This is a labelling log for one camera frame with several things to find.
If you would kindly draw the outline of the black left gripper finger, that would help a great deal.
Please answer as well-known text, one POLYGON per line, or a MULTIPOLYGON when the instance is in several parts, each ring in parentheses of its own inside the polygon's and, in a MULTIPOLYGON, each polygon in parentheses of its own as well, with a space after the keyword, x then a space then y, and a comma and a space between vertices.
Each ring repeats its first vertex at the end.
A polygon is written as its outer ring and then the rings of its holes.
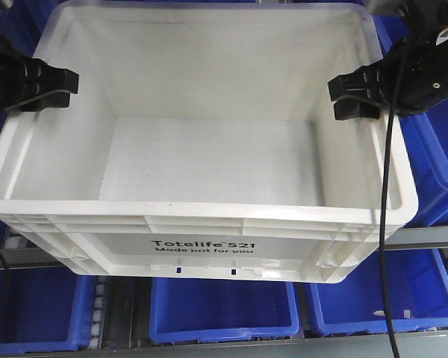
POLYGON ((50 66, 35 58, 27 59, 24 65, 24 91, 27 97, 41 98, 56 93, 78 93, 76 72, 50 66))
POLYGON ((22 112, 38 112, 46 108, 67 108, 70 94, 67 92, 24 92, 20 96, 20 110, 22 112))

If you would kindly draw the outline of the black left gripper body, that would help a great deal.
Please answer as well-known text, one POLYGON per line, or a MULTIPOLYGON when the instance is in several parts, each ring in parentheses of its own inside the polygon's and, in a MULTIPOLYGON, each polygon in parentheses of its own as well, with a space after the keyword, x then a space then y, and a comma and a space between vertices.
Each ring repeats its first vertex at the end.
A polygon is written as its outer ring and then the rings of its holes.
POLYGON ((0 112, 18 103, 25 78, 24 55, 0 34, 0 112))

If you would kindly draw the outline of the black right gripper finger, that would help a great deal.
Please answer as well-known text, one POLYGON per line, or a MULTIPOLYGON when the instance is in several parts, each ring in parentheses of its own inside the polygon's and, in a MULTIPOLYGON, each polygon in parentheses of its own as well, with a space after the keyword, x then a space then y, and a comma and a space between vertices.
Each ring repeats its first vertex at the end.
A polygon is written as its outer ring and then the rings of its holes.
POLYGON ((337 75, 328 82, 331 100, 345 98, 376 100, 380 96, 381 81, 377 65, 361 66, 354 72, 337 75))
POLYGON ((336 98, 334 103, 336 120, 357 118, 379 119, 380 108, 374 101, 360 98, 336 98))

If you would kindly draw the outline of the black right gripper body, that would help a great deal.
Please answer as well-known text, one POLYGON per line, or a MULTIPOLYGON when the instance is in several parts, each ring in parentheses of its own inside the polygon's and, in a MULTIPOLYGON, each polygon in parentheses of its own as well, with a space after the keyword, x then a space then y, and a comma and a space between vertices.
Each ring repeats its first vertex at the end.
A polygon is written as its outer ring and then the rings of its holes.
POLYGON ((396 100, 398 116, 425 113, 448 99, 448 1, 401 1, 407 34, 385 55, 384 73, 394 89, 407 51, 396 100))

